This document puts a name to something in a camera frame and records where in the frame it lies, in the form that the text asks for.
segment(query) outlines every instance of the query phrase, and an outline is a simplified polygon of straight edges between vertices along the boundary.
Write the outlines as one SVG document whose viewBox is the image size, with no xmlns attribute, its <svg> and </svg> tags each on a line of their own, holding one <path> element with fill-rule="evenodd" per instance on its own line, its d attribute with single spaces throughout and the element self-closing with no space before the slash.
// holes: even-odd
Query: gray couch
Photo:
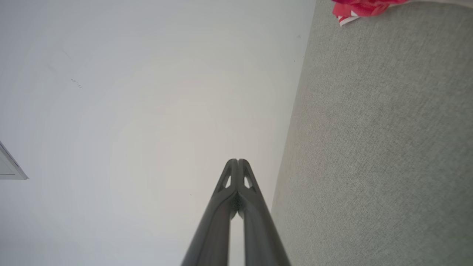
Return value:
<svg viewBox="0 0 473 266">
<path fill-rule="evenodd" d="M 294 266 L 473 265 L 473 10 L 318 1 L 272 215 Z"/>
</svg>

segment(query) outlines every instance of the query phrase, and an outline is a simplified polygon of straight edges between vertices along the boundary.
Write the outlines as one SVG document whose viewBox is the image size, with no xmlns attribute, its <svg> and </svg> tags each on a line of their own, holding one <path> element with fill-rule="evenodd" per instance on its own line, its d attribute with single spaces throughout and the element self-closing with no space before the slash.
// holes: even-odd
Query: gray textile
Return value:
<svg viewBox="0 0 473 266">
<path fill-rule="evenodd" d="M 473 10 L 319 1 L 272 215 L 294 266 L 473 265 Z"/>
</svg>

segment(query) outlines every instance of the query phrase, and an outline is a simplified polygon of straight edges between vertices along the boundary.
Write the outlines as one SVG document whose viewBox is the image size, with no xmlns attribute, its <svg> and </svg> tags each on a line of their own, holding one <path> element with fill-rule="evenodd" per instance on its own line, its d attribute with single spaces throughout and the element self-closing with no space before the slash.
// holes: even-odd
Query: white wall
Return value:
<svg viewBox="0 0 473 266">
<path fill-rule="evenodd" d="M 270 208 L 314 7 L 0 2 L 0 140 L 30 177 L 0 180 L 0 265 L 178 265 L 230 158 Z"/>
</svg>

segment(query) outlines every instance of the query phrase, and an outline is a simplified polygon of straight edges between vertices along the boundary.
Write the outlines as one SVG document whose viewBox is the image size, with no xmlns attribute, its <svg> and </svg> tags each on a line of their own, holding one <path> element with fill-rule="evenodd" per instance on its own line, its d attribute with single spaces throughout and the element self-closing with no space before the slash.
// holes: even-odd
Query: gray fabric surface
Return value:
<svg viewBox="0 0 473 266">
<path fill-rule="evenodd" d="M 294 266 L 473 265 L 473 10 L 319 1 L 272 215 Z"/>
</svg>

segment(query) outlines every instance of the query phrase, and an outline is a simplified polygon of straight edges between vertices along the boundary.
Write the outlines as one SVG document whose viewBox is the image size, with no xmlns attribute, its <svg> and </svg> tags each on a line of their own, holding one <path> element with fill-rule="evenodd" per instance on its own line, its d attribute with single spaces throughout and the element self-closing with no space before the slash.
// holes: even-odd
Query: red and white cloth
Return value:
<svg viewBox="0 0 473 266">
<path fill-rule="evenodd" d="M 354 21 L 359 17 L 372 17 L 383 14 L 388 7 L 402 5 L 407 2 L 429 1 L 450 3 L 473 8 L 473 0 L 333 0 L 333 14 L 340 26 Z"/>
</svg>

